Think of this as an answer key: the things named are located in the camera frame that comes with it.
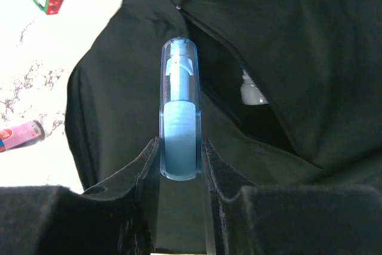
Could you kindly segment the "blue cap glue stick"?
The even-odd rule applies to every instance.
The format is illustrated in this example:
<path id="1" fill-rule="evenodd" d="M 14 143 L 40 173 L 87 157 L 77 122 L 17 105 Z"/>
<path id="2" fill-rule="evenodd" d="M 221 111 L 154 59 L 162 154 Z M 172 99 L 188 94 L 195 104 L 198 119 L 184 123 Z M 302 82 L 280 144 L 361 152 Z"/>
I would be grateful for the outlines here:
<path id="1" fill-rule="evenodd" d="M 267 99 L 244 68 L 242 68 L 242 80 L 241 97 L 244 105 L 257 106 L 268 104 Z"/>

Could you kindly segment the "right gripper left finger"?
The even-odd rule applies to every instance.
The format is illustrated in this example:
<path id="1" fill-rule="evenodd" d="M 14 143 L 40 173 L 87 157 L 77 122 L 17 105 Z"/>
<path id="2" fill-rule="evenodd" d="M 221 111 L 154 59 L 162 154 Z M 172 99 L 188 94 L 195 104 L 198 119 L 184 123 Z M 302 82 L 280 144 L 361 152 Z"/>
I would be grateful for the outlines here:
<path id="1" fill-rule="evenodd" d="M 159 139 L 77 194 L 62 186 L 1 189 L 2 254 L 150 254 L 159 199 Z"/>

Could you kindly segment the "pink cap small bottle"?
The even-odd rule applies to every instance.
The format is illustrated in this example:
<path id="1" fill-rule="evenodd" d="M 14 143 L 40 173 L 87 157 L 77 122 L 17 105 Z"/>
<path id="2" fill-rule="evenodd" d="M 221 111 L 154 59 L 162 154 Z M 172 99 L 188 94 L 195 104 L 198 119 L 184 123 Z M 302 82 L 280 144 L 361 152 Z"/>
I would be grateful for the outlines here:
<path id="1" fill-rule="evenodd" d="M 44 138 L 44 128 L 38 121 L 5 128 L 1 130 L 1 152 L 34 145 Z"/>

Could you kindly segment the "black student backpack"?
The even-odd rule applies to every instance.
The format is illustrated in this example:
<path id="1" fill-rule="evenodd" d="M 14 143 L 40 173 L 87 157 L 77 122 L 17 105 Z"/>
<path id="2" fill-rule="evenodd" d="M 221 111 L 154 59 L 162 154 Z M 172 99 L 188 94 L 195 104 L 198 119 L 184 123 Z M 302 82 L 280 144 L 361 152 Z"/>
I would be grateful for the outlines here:
<path id="1" fill-rule="evenodd" d="M 67 85 L 86 190 L 159 139 L 161 49 L 178 36 L 198 49 L 201 147 L 257 186 L 381 194 L 381 0 L 123 0 Z M 268 104 L 243 104 L 242 68 Z M 202 249 L 203 182 L 166 182 L 159 209 L 165 250 Z"/>

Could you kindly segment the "blue transparent marker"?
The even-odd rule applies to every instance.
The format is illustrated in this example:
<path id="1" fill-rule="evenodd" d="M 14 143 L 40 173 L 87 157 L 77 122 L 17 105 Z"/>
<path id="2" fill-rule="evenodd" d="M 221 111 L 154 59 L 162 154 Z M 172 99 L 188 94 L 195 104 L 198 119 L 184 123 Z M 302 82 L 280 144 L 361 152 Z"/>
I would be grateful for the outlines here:
<path id="1" fill-rule="evenodd" d="M 170 180 L 192 180 L 201 170 L 200 102 L 196 45 L 170 39 L 162 47 L 159 109 L 160 171 Z"/>

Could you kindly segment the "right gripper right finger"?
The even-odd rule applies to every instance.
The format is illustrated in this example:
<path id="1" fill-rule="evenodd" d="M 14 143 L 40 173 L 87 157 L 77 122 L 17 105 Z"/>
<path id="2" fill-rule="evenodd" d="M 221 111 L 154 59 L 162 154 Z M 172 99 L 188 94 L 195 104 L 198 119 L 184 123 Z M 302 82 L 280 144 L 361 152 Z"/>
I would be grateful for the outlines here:
<path id="1" fill-rule="evenodd" d="M 366 186 L 257 186 L 201 147 L 208 254 L 380 254 L 381 194 Z"/>

